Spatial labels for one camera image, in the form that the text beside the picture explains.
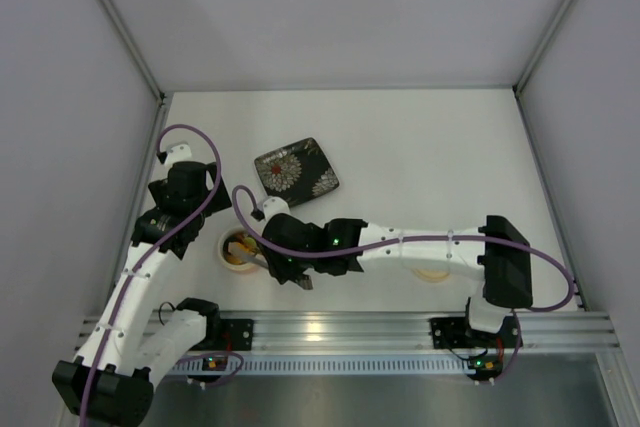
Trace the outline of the white round bowl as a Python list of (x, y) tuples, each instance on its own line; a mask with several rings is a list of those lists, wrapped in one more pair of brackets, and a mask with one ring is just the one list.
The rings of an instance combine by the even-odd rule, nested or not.
[(249, 274), (268, 269), (257, 241), (241, 227), (233, 227), (222, 234), (217, 254), (222, 265), (235, 273)]

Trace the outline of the cream round lid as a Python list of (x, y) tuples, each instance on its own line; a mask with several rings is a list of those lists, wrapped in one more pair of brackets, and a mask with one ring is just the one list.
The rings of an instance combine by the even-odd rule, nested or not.
[(429, 271), (424, 269), (413, 269), (412, 273), (421, 281), (428, 283), (441, 283), (450, 277), (449, 272)]

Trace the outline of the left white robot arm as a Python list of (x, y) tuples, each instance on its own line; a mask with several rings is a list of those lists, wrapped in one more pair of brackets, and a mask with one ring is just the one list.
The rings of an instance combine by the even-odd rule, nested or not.
[(125, 267), (99, 321), (74, 359), (59, 362), (52, 374), (67, 409), (81, 422), (140, 425), (178, 361), (221, 336), (218, 305), (195, 298), (184, 299), (163, 327), (144, 336), (171, 271), (206, 219), (231, 205), (218, 166), (175, 162), (149, 190), (155, 206), (136, 222)]

